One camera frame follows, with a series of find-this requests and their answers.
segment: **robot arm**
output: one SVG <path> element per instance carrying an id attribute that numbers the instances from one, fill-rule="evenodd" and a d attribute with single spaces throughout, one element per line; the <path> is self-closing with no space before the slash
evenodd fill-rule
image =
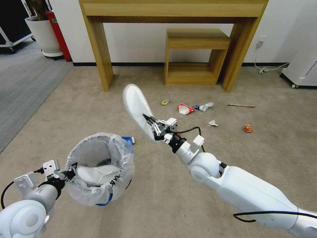
<path id="1" fill-rule="evenodd" d="M 53 206 L 68 179 L 75 176 L 74 164 L 69 170 L 59 170 L 57 160 L 50 160 L 36 172 L 45 174 L 46 181 L 37 186 L 34 172 L 14 179 L 14 184 L 23 194 L 21 201 L 4 208 L 3 196 L 0 212 L 0 238 L 39 237 L 53 215 Z"/>
<path id="2" fill-rule="evenodd" d="M 235 214 L 237 219 L 284 229 L 296 237 L 317 237 L 317 213 L 298 208 L 281 190 L 253 174 L 228 166 L 210 153 L 199 153 L 204 138 L 198 135 L 189 144 L 177 134 L 176 119 L 163 121 L 143 116 L 151 125 L 155 140 L 172 147 L 194 180 L 213 188 L 224 200 L 244 212 Z M 250 215 L 253 220 L 246 221 L 238 215 Z"/>

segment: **wall outlet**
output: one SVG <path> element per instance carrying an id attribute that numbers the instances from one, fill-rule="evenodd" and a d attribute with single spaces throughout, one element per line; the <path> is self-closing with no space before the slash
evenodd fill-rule
<path id="1" fill-rule="evenodd" d="M 255 46 L 256 49 L 259 49 L 262 47 L 264 41 L 266 40 L 267 36 L 266 35 L 261 35 L 259 38 L 259 41 L 257 42 L 257 45 Z"/>
<path id="2" fill-rule="evenodd" d="M 259 41 L 265 42 L 266 39 L 267 39 L 267 36 L 266 36 L 266 35 L 260 35 Z"/>

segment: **potted plant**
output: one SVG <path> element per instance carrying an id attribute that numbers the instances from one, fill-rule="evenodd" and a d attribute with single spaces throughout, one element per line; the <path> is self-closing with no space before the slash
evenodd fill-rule
<path id="1" fill-rule="evenodd" d="M 63 53 L 59 47 L 58 41 L 52 29 L 52 26 L 45 15 L 48 7 L 45 0 L 28 0 L 31 12 L 36 16 L 25 19 L 27 26 L 30 28 L 36 42 L 42 49 L 46 57 L 58 57 Z"/>

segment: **black cable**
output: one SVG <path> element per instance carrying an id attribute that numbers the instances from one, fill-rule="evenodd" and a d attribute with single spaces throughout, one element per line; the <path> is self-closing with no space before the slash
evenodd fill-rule
<path id="1" fill-rule="evenodd" d="M 235 213 L 233 216 L 234 218 L 243 221 L 243 222 L 256 222 L 256 220 L 245 220 L 242 218 L 239 218 L 238 216 L 244 216 L 244 215 L 259 215 L 259 214 L 289 214 L 289 215 L 298 215 L 298 216 L 306 216 L 306 217 L 312 217 L 317 219 L 317 216 L 308 214 L 308 213 L 299 213 L 299 212 L 285 212 L 285 211 L 261 211 L 261 212 L 247 212 L 247 213 Z"/>
<path id="2" fill-rule="evenodd" d="M 13 181 L 11 183 L 9 183 L 8 186 L 6 186 L 6 188 L 3 190 L 2 194 L 1 194 L 1 207 L 2 209 L 5 209 L 5 206 L 4 206 L 4 202 L 3 202 L 3 199 L 4 199 L 4 194 L 6 193 L 6 191 L 8 190 L 8 188 L 13 184 Z"/>
<path id="3" fill-rule="evenodd" d="M 182 133 L 190 132 L 190 131 L 192 131 L 192 130 L 194 130 L 194 129 L 198 129 L 198 130 L 199 130 L 199 135 L 202 136 L 202 135 L 201 135 L 200 127 L 193 127 L 193 128 L 188 129 L 188 130 L 181 131 L 181 132 L 174 132 L 174 131 L 170 131 L 170 130 L 169 130 L 169 133 L 174 133 L 174 134 L 180 133 L 180 134 L 182 134 Z M 203 152 L 205 152 L 205 149 L 204 149 L 204 146 L 203 146 L 203 145 L 201 145 L 201 148 L 202 148 Z"/>
<path id="4" fill-rule="evenodd" d="M 44 174 L 44 169 L 43 169 L 43 167 L 41 167 L 41 168 L 39 168 L 38 170 L 34 170 L 33 173 Z"/>

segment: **wooden stand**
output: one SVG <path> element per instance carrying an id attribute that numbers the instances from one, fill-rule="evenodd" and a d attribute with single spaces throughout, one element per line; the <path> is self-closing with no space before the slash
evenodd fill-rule
<path id="1" fill-rule="evenodd" d="M 230 92 L 268 0 L 79 0 L 103 90 L 113 77 L 103 22 L 233 23 L 220 77 Z"/>
<path id="2" fill-rule="evenodd" d="M 165 84 L 217 83 L 230 39 L 220 29 L 167 29 Z M 208 63 L 169 63 L 170 49 L 211 49 Z"/>

